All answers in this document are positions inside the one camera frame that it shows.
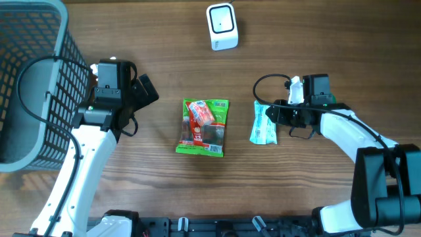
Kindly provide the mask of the red small juice carton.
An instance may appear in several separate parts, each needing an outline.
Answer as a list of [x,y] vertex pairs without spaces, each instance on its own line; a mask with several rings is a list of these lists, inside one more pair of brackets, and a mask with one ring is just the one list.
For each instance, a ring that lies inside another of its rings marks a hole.
[[211,110],[203,100],[191,102],[188,109],[192,112],[193,118],[199,126],[207,126],[215,121]]

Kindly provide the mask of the jar with green lid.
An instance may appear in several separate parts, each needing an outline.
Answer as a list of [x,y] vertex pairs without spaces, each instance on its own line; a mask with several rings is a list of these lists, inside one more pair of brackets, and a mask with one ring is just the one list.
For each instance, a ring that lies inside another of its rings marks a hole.
[[331,99],[332,99],[332,103],[337,103],[335,95],[334,94],[330,94]]

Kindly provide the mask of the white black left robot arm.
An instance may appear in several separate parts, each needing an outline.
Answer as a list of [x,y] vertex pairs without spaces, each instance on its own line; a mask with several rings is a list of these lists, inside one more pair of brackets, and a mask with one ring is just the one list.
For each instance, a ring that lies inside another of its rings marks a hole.
[[93,228],[87,224],[105,164],[121,135],[129,135],[124,127],[159,95],[148,75],[139,76],[131,61],[102,59],[98,76],[92,95],[75,110],[71,130],[20,105],[31,117],[70,138],[55,185],[29,236],[139,236],[135,211],[110,210]]

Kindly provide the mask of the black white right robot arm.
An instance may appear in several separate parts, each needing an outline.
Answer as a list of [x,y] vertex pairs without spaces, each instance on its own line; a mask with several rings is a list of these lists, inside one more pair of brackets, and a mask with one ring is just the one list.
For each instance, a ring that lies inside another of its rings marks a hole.
[[363,123],[338,103],[327,74],[285,81],[288,99],[269,103],[266,116],[291,129],[311,127],[355,164],[351,197],[313,211],[315,234],[335,236],[380,230],[395,235],[420,223],[420,148],[398,144]]

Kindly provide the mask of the mint green wipes packet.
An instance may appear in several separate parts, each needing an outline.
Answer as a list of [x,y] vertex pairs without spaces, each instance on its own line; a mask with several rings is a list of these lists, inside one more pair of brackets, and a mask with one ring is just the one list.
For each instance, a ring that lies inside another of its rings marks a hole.
[[277,144],[276,124],[266,115],[268,105],[254,102],[255,119],[249,141],[257,145]]

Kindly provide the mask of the green gummy candy bag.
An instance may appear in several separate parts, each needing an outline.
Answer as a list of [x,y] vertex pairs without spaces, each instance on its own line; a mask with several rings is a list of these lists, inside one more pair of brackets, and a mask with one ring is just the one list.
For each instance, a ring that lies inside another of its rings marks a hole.
[[183,100],[182,132],[176,146],[176,153],[223,157],[229,101],[226,99],[203,100],[214,117],[214,122],[203,126],[196,122],[189,108],[190,104],[196,101],[197,99],[192,98]]

